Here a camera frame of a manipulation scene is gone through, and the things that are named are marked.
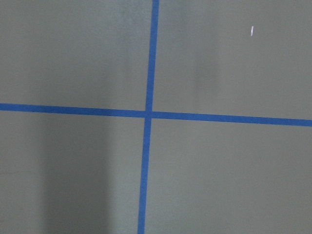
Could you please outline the brown paper table cover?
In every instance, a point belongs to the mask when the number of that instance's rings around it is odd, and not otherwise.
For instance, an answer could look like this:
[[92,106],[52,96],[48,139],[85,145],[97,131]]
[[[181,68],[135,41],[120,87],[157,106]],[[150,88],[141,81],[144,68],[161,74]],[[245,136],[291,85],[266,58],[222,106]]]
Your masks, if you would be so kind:
[[309,234],[309,0],[3,0],[3,234]]

